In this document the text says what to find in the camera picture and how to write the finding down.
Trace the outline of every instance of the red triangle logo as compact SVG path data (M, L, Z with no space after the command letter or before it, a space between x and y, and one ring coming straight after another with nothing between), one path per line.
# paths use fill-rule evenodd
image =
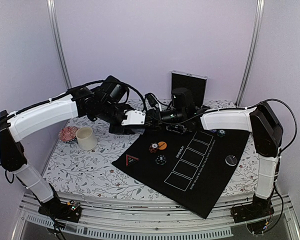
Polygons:
M125 165L126 166L130 166L131 164L134 164L137 161L139 161L139 158L128 155L128 154L125 155Z

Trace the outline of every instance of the poker mat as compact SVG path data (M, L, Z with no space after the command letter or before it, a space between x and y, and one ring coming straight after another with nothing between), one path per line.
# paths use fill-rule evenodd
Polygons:
M206 219L235 172L249 134L146 131L112 165ZM166 148L154 152L151 145L159 142Z

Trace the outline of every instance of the orange disc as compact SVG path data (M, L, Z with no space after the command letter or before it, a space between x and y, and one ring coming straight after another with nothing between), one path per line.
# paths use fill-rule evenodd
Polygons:
M167 148L167 144L164 141L158 142L158 149L165 150Z

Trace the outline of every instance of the white mug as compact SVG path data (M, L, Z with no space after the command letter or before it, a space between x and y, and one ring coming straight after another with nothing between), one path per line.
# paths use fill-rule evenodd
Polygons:
M79 148L82 150L88 151L97 146L98 140L91 127L81 127L78 131L76 131L75 136L78 141Z

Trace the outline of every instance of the floral tablecloth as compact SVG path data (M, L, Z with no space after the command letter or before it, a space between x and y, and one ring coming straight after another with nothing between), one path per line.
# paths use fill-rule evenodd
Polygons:
M142 103L139 100L131 100L129 104L135 109L142 109ZM234 107L232 102L225 100L207 100L204 105L212 108ZM76 143L66 144L58 141L43 174L43 178L51 183L55 190L115 199L167 199L111 164L131 146L138 138L138 134L110 134L108 123L99 119L91 122L86 117L74 118L67 125L93 128L98 144L93 150L83 151ZM250 136L239 165L221 196L252 192L258 180L258 167L257 154Z

